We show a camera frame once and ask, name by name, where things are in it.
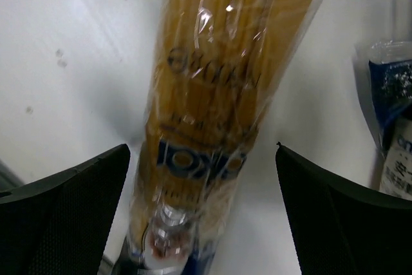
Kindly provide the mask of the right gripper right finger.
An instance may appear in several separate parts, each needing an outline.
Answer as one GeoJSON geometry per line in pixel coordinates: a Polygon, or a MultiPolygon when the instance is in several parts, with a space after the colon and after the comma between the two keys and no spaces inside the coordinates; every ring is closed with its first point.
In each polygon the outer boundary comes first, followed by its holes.
{"type": "Polygon", "coordinates": [[[281,194],[302,274],[411,274],[411,202],[327,171],[284,145],[281,194]]]}

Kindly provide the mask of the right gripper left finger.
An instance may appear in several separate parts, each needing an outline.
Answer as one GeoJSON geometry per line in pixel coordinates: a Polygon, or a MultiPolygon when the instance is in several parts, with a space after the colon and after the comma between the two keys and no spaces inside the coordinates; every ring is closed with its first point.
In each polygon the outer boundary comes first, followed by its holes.
{"type": "Polygon", "coordinates": [[[97,274],[129,161],[119,145],[1,191],[1,274],[97,274]]]}

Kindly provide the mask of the long yellow spaghetti bag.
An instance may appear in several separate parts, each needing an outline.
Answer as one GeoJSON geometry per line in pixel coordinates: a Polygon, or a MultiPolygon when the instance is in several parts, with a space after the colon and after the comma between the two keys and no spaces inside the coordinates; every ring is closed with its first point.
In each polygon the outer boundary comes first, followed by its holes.
{"type": "Polygon", "coordinates": [[[116,274],[208,274],[239,175],[323,0],[163,0],[116,274]]]}

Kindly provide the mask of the label-side blue spaghetti bag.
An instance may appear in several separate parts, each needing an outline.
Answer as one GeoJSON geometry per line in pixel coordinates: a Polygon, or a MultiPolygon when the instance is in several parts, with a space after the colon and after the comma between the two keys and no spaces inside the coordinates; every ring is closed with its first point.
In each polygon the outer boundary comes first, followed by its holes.
{"type": "Polygon", "coordinates": [[[360,44],[353,60],[359,101],[383,157],[379,190],[411,199],[411,42],[360,44]]]}

